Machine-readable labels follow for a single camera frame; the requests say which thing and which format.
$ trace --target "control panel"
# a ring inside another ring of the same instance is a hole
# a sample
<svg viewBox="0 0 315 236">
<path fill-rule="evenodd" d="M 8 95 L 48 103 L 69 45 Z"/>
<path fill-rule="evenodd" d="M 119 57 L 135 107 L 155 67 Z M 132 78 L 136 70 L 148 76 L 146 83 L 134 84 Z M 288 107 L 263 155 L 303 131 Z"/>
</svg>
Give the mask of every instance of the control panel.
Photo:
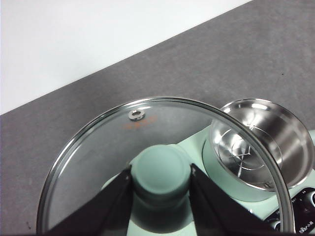
<svg viewBox="0 0 315 236">
<path fill-rule="evenodd" d="M 304 188 L 294 198 L 292 205 L 297 233 L 309 233 L 315 228 L 315 188 Z M 280 230 L 279 210 L 265 219 L 275 230 Z"/>
</svg>

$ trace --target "stainless steel pot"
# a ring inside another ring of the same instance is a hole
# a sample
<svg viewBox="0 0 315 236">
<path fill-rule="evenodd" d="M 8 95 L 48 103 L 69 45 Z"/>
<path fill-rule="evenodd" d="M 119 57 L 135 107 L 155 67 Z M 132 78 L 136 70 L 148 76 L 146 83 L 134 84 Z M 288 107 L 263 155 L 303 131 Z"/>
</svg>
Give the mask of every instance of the stainless steel pot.
<svg viewBox="0 0 315 236">
<path fill-rule="evenodd" d="M 314 164 L 314 146 L 302 122 L 284 107 L 262 99 L 242 99 L 222 110 L 248 127 L 276 160 L 288 188 L 302 183 Z M 219 162 L 246 183 L 272 191 L 270 174 L 251 146 L 214 121 L 210 143 Z"/>
</svg>

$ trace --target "gray surface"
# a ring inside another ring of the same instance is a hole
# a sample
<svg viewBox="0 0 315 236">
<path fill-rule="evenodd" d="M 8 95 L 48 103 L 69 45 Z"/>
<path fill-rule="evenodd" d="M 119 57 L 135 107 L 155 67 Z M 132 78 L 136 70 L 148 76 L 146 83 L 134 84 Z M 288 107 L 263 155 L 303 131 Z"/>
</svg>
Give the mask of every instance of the gray surface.
<svg viewBox="0 0 315 236">
<path fill-rule="evenodd" d="M 63 145 L 132 99 L 261 97 L 315 128 L 315 1 L 255 0 L 1 116 L 1 232 L 33 233 Z"/>
</svg>

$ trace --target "white background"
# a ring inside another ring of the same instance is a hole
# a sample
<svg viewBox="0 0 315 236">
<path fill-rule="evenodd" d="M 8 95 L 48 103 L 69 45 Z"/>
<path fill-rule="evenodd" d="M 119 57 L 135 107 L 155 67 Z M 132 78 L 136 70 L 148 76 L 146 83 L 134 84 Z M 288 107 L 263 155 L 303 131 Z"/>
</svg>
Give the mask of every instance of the white background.
<svg viewBox="0 0 315 236">
<path fill-rule="evenodd" d="M 249 0 L 2 0 L 1 114 Z"/>
</svg>

